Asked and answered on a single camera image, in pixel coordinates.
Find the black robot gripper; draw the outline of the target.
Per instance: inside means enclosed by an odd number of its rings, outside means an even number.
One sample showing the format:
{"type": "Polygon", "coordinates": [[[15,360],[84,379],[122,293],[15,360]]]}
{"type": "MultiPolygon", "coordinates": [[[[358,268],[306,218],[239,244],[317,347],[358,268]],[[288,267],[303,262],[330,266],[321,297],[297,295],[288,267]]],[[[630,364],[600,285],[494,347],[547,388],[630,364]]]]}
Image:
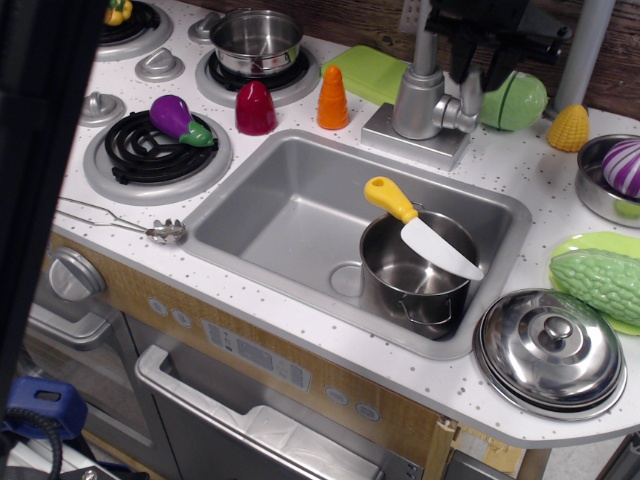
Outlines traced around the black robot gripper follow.
{"type": "Polygon", "coordinates": [[[523,53],[551,59],[572,37],[570,27],[532,1],[432,1],[430,6],[425,29],[449,39],[449,73],[457,84],[466,80],[478,48],[494,52],[484,92],[499,89],[523,53]]]}

